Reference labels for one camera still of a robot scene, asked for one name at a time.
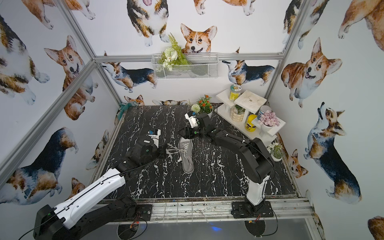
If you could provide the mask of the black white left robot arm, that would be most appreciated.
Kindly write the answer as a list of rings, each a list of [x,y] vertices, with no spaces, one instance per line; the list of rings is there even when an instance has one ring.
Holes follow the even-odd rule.
[[[79,240],[107,223],[117,220],[149,221],[152,205],[140,207],[131,197],[122,197],[93,210],[107,195],[124,186],[134,171],[151,164],[161,154],[160,130],[141,136],[126,159],[98,180],[54,208],[41,208],[31,230],[36,240]]]

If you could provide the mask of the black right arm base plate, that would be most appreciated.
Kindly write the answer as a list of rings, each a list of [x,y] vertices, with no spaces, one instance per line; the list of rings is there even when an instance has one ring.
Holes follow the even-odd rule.
[[[272,218],[275,215],[269,201],[263,201],[256,206],[249,202],[232,202],[231,207],[231,214],[235,219]]]

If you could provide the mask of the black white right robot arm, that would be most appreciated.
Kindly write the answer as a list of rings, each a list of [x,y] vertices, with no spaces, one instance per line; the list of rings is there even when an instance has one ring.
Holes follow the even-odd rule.
[[[185,139],[202,138],[206,142],[222,147],[237,154],[244,168],[245,176],[249,179],[246,194],[252,206],[258,206],[265,198],[265,188],[275,175],[275,166],[266,146],[260,139],[242,139],[228,133],[226,130],[212,124],[206,113],[195,114],[189,111],[185,114],[190,126],[179,130]]]

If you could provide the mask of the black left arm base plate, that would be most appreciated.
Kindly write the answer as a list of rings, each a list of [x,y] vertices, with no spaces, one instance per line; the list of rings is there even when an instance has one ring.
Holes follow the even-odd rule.
[[[150,221],[153,211],[153,205],[150,204],[139,204],[129,207],[126,210],[123,210],[121,216],[113,222],[129,222],[129,221]]]

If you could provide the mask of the grey canvas sneaker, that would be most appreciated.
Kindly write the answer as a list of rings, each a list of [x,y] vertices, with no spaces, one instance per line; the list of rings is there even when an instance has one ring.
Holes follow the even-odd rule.
[[[179,141],[179,151],[184,172],[186,174],[191,174],[194,171],[192,140],[181,137]]]

